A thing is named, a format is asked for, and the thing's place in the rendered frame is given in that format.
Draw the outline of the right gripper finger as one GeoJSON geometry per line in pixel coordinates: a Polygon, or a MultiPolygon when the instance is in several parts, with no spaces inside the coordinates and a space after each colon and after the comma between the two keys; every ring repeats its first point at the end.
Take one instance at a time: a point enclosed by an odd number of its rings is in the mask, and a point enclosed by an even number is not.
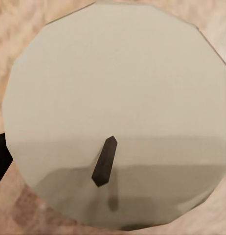
{"type": "Polygon", "coordinates": [[[0,134],[0,181],[13,162],[13,158],[6,146],[5,133],[0,134]]]}

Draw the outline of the pillar candle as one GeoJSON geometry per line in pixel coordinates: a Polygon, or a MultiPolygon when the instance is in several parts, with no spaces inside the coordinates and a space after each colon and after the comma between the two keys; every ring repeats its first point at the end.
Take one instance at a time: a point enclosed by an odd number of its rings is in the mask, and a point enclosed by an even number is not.
{"type": "Polygon", "coordinates": [[[25,183],[91,227],[169,224],[226,175],[226,62],[150,3],[48,23],[13,64],[2,114],[25,183]]]}

